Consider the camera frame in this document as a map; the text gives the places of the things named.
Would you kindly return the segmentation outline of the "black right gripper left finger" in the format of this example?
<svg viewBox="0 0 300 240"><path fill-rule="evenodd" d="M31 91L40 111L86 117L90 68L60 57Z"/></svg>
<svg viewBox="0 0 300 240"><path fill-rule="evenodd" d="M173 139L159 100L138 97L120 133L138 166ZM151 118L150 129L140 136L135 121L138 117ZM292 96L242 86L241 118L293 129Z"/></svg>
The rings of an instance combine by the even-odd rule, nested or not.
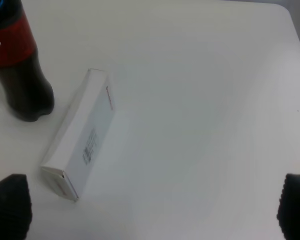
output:
<svg viewBox="0 0 300 240"><path fill-rule="evenodd" d="M25 174L0 181L0 240L24 240L32 222L32 201Z"/></svg>

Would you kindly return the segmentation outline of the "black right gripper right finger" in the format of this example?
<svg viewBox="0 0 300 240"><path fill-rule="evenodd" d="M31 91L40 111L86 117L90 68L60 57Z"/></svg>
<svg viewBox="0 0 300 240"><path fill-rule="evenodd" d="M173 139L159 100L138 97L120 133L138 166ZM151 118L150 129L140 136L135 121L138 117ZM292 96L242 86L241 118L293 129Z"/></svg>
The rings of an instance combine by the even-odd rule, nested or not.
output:
<svg viewBox="0 0 300 240"><path fill-rule="evenodd" d="M300 240L300 174L286 175L276 217L285 239Z"/></svg>

